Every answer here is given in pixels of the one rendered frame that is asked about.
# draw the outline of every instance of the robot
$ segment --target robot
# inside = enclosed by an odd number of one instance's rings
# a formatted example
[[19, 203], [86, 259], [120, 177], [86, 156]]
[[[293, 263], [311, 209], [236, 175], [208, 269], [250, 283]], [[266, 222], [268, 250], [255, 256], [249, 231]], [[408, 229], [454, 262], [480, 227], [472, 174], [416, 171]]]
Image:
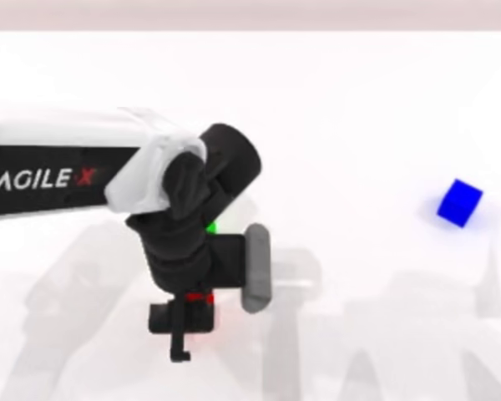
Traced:
[[207, 230], [260, 172], [254, 145], [227, 124], [196, 137], [146, 109], [0, 108], [0, 216], [126, 213], [154, 283], [174, 296], [150, 306], [149, 330], [171, 336], [176, 363], [191, 360], [186, 333], [214, 330], [215, 290], [240, 289], [248, 313], [272, 299], [269, 231]]

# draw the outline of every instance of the white background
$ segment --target white background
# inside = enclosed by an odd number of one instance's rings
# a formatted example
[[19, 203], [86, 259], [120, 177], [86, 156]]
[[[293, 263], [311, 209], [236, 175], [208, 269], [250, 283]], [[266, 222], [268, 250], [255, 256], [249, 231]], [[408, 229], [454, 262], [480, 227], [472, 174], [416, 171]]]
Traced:
[[501, 400], [501, 33], [0, 34], [4, 100], [241, 129], [264, 171], [220, 229], [269, 226], [275, 300], [219, 294], [174, 365], [123, 216], [0, 221], [0, 401]]

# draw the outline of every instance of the blue block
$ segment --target blue block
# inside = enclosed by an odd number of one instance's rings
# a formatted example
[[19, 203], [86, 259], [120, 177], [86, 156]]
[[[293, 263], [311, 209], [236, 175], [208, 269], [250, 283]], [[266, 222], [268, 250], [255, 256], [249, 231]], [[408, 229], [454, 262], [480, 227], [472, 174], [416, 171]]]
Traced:
[[483, 192], [455, 180], [438, 208], [438, 216], [464, 228], [483, 196]]

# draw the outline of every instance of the white arm segment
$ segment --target white arm segment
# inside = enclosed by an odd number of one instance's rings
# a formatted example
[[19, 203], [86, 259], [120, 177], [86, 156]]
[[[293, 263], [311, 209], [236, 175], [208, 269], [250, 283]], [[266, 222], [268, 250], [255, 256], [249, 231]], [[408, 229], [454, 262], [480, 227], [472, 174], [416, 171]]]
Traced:
[[206, 160], [202, 140], [147, 109], [44, 109], [0, 106], [0, 145], [137, 147], [106, 186], [109, 209], [132, 214], [170, 206], [165, 170], [180, 153]]

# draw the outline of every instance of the agile-x logo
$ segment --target agile-x logo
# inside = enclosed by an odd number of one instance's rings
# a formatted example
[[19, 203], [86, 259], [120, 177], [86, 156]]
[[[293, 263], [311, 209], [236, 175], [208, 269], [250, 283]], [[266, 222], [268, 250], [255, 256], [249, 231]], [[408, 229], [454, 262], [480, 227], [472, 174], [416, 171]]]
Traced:
[[79, 174], [73, 169], [63, 168], [53, 173], [52, 169], [21, 170], [16, 174], [5, 171], [0, 177], [0, 190], [48, 190], [51, 188], [68, 188], [90, 186], [93, 184], [95, 168], [82, 168]]

